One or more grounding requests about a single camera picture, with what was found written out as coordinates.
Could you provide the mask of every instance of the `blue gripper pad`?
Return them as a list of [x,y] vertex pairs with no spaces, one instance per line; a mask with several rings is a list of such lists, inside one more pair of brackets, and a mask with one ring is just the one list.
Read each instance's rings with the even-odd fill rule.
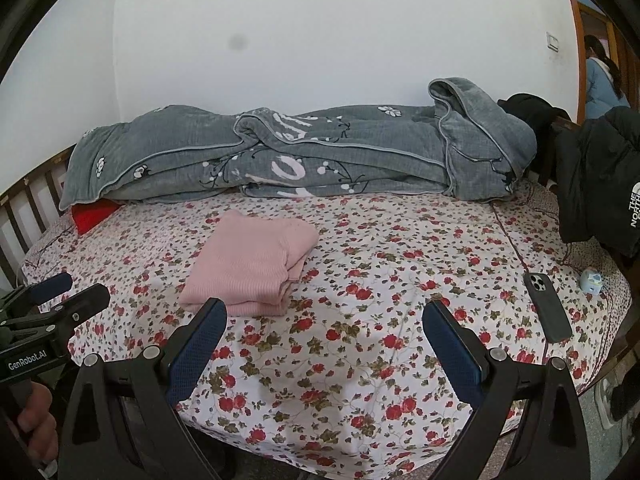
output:
[[196,316],[184,328],[193,330],[180,353],[172,359],[168,370],[168,390],[164,398],[169,406],[188,399],[198,384],[204,368],[211,359],[226,330],[226,306],[217,298],[209,298]]
[[456,395],[475,410],[484,400],[481,371],[451,324],[460,328],[458,322],[450,314],[449,317],[447,320],[436,301],[431,301],[422,311],[422,329]]

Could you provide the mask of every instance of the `metal screw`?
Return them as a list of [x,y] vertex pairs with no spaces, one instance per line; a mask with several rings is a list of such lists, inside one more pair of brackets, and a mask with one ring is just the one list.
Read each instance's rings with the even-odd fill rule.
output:
[[97,362],[98,362],[98,355],[89,354],[87,357],[84,358],[84,361],[82,361],[82,364],[84,364],[84,366],[93,366]]
[[156,345],[148,346],[144,349],[142,355],[145,357],[145,359],[155,359],[160,355],[160,347]]
[[564,370],[564,368],[566,367],[566,363],[564,362],[564,360],[562,360],[559,357],[552,357],[551,358],[551,365],[556,370]]
[[507,352],[502,348],[491,348],[489,355],[496,361],[504,361],[507,358]]

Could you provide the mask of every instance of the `bed sheet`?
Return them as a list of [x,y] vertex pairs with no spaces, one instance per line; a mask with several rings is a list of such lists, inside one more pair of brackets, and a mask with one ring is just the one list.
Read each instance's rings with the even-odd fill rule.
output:
[[[510,202],[363,194],[259,199],[223,194],[198,202],[126,205],[83,237],[68,216],[27,255],[37,282],[62,270],[74,289],[103,283],[107,310],[69,343],[80,364],[163,344],[191,315],[177,298],[200,248],[229,209],[300,218],[320,233],[287,315],[230,318],[191,398],[188,424],[329,478],[397,476],[446,453],[470,415],[421,327],[438,298],[487,347],[534,363],[564,358],[578,390],[599,370],[630,304],[626,280],[594,241],[567,246],[555,197],[523,182]],[[604,275],[585,295],[585,266]],[[545,339],[522,274],[546,272],[574,337]],[[513,405],[505,431],[514,428]]]

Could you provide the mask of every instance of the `light switch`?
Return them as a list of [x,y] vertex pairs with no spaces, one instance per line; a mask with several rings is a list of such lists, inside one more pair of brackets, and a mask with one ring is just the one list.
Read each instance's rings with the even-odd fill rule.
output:
[[554,52],[558,52],[560,50],[560,42],[558,41],[558,38],[549,33],[546,34],[546,46]]

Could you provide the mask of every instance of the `ribbed knit fabric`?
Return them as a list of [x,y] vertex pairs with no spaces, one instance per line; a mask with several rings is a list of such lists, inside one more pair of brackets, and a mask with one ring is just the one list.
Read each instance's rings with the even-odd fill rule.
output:
[[197,312],[220,298],[229,316],[283,316],[318,231],[305,221],[224,213],[204,244],[180,295]]

